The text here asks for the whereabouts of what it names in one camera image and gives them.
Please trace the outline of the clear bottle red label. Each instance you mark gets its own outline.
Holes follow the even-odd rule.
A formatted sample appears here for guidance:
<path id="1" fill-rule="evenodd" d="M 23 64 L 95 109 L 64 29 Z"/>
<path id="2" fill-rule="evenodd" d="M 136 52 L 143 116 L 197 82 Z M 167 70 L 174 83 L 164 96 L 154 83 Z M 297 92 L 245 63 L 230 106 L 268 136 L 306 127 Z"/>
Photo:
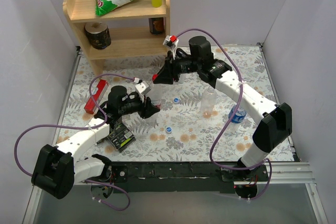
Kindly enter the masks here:
<path id="1" fill-rule="evenodd" d="M 150 87 L 151 90 L 147 93 L 147 96 L 151 99 L 151 104 L 160 109 L 163 95 L 162 85 L 151 82 Z"/>

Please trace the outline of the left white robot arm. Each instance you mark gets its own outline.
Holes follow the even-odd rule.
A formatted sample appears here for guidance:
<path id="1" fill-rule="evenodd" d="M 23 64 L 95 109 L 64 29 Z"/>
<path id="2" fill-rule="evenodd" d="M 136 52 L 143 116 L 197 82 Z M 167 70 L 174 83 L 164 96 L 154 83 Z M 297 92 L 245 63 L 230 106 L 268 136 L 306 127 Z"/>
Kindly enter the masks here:
<path id="1" fill-rule="evenodd" d="M 110 181 L 112 162 L 100 154 L 81 161 L 81 156 L 96 143 L 117 129 L 124 115 L 137 113 L 147 119 L 159 112 L 156 102 L 148 93 L 151 86 L 146 82 L 135 85 L 128 93 L 124 86 L 114 86 L 108 99 L 101 106 L 88 128 L 74 134 L 55 146 L 45 145 L 39 152 L 31 182 L 57 199 L 64 198 L 73 185 L 87 179 L 96 182 Z"/>

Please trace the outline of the clear plastic bottle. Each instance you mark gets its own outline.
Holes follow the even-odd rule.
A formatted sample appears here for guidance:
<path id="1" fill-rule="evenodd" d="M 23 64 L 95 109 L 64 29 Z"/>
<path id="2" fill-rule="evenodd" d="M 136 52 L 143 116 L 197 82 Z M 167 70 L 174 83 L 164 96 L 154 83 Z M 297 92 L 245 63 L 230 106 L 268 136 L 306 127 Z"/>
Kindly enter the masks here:
<path id="1" fill-rule="evenodd" d="M 200 113 L 205 119 L 211 117 L 214 106 L 216 104 L 217 92 L 215 88 L 209 86 L 204 90 L 201 98 Z"/>

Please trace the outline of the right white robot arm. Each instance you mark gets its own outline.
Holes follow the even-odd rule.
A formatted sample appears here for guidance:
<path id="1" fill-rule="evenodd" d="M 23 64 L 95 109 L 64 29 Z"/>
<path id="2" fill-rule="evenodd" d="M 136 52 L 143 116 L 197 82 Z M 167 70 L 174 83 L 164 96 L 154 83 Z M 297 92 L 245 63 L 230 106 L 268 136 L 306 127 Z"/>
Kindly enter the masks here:
<path id="1" fill-rule="evenodd" d="M 189 40 L 190 54 L 177 46 L 175 36 L 166 36 L 163 45 L 169 51 L 160 71 L 153 76 L 155 84 L 173 84 L 180 74 L 196 72 L 201 80 L 227 95 L 244 109 L 257 124 L 253 143 L 237 162 L 237 173 L 242 180 L 251 180 L 268 154 L 292 133 L 292 109 L 268 100 L 248 84 L 239 80 L 232 66 L 216 59 L 204 36 Z"/>

